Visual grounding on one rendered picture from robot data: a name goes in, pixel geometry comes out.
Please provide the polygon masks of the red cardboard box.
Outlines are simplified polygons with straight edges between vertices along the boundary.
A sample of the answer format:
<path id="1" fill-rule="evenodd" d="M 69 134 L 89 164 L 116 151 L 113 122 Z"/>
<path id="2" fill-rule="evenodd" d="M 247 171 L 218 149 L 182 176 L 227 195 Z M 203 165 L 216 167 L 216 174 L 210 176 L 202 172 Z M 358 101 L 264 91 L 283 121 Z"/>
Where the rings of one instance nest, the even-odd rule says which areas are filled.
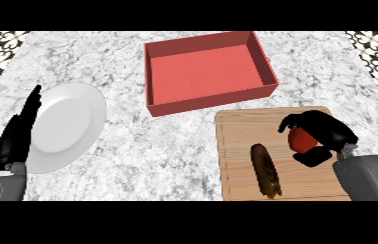
<path id="1" fill-rule="evenodd" d="M 147 107 L 159 117 L 271 96 L 280 81 L 252 31 L 145 45 Z"/>

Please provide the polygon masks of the white plate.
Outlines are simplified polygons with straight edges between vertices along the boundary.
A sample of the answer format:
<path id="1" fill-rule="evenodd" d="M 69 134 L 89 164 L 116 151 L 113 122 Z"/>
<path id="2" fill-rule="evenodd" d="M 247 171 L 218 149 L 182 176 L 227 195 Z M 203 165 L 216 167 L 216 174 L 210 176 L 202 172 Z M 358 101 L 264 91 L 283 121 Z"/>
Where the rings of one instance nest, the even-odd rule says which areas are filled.
<path id="1" fill-rule="evenodd" d="M 30 173 L 55 172 L 85 155 L 106 119 L 106 97 L 91 84 L 67 83 L 44 93 L 27 159 Z"/>

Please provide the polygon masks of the wooden cutting board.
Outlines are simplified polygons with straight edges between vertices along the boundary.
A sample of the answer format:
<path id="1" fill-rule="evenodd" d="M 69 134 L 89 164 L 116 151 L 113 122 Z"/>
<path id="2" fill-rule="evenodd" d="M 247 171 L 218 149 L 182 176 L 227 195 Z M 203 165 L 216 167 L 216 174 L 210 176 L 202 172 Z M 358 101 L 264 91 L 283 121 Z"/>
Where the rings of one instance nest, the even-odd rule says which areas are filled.
<path id="1" fill-rule="evenodd" d="M 216 113 L 216 137 L 227 201 L 348 201 L 351 199 L 329 159 L 309 167 L 295 160 L 283 119 L 311 107 L 224 110 Z"/>

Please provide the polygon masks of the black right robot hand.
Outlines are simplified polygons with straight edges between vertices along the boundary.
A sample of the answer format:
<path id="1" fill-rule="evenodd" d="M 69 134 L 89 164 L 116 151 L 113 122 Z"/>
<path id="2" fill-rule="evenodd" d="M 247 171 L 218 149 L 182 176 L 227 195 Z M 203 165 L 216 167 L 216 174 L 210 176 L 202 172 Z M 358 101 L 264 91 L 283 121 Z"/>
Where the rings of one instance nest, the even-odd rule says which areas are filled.
<path id="1" fill-rule="evenodd" d="M 293 158 L 308 167 L 317 167 L 331 157 L 331 152 L 342 152 L 346 144 L 357 144 L 360 137 L 349 126 L 330 114 L 320 110 L 309 110 L 300 114 L 290 114 L 281 121 L 278 132 L 286 128 L 303 128 L 317 139 L 318 145 L 306 153 L 295 152 Z"/>

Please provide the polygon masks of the red bell pepper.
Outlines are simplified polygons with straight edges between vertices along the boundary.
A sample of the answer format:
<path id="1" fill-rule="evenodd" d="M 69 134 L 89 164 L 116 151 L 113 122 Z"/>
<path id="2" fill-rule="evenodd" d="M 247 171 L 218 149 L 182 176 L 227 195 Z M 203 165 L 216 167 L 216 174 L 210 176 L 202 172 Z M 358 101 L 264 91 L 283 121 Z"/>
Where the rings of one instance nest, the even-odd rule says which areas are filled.
<path id="1" fill-rule="evenodd" d="M 318 141 L 303 128 L 295 127 L 289 134 L 290 148 L 298 153 L 306 153 L 317 147 Z"/>

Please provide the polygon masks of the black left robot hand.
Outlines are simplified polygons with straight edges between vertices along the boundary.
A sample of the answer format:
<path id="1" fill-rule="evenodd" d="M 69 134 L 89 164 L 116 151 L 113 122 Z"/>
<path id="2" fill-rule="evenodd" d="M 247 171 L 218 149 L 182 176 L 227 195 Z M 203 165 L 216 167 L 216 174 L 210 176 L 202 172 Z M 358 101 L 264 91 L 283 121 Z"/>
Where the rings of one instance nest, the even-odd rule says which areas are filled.
<path id="1" fill-rule="evenodd" d="M 32 146 L 32 130 L 42 106 L 42 86 L 32 91 L 23 111 L 15 114 L 8 122 L 0 135 L 0 171 L 10 171 L 15 162 L 24 163 L 29 158 Z"/>

